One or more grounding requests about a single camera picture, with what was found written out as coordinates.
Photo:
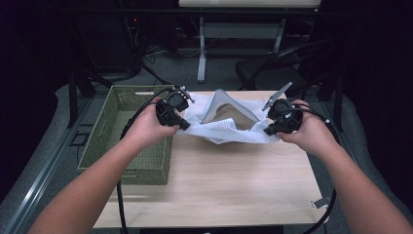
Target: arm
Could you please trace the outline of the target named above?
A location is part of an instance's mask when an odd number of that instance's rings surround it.
[[[325,164],[353,233],[413,233],[412,225],[354,163],[318,117],[304,113],[298,132],[278,136],[296,143]]]
[[[55,196],[29,233],[89,233],[133,157],[177,130],[161,126],[150,104],[118,144]]]

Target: person's left hand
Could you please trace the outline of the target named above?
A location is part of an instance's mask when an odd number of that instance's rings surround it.
[[[179,130],[179,126],[162,126],[156,116],[156,102],[160,97],[155,97],[137,116],[126,133],[124,140],[147,148],[164,137],[172,136]]]

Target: white cloth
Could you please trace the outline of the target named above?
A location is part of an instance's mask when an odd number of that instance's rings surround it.
[[[230,141],[247,143],[271,143],[278,141],[277,136],[268,136],[263,132],[268,127],[268,109],[262,111],[266,100],[232,99],[223,90],[217,90],[209,97],[192,94],[195,103],[189,102],[185,110],[184,119],[191,124],[185,130],[179,130],[179,135],[193,135],[221,144]],[[231,104],[244,116],[251,119],[254,124],[249,130],[238,130],[234,119],[224,119],[209,122],[216,115],[216,110],[223,104]]]

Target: basket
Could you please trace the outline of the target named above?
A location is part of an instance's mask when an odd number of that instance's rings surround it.
[[[111,87],[92,130],[78,172],[82,173],[119,142],[122,130],[136,110],[154,92],[173,86]],[[172,137],[166,137],[133,158],[122,175],[123,184],[165,185],[168,183]]]

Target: person's right arm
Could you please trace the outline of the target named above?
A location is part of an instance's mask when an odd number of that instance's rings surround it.
[[[336,142],[321,119],[304,113],[296,133],[278,136],[325,164],[353,233],[413,233],[409,221]]]

